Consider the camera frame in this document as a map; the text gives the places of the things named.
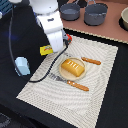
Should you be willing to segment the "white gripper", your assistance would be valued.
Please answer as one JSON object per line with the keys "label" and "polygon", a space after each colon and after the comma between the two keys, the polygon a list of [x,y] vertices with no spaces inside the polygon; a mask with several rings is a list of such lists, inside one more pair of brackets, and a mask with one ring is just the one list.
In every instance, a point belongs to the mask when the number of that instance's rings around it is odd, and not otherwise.
{"label": "white gripper", "polygon": [[63,41],[68,39],[66,32],[63,30],[63,23],[60,13],[55,12],[51,15],[39,15],[37,17],[38,24],[43,28],[49,43],[54,52],[63,49]]}

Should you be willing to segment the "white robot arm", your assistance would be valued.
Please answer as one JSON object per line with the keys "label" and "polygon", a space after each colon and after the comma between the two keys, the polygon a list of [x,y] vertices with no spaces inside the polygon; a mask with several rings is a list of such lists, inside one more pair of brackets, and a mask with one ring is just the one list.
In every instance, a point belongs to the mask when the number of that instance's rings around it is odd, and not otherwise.
{"label": "white robot arm", "polygon": [[63,30],[57,0],[28,0],[28,3],[36,14],[37,23],[43,28],[52,50],[62,50],[63,40],[67,39],[67,35]]}

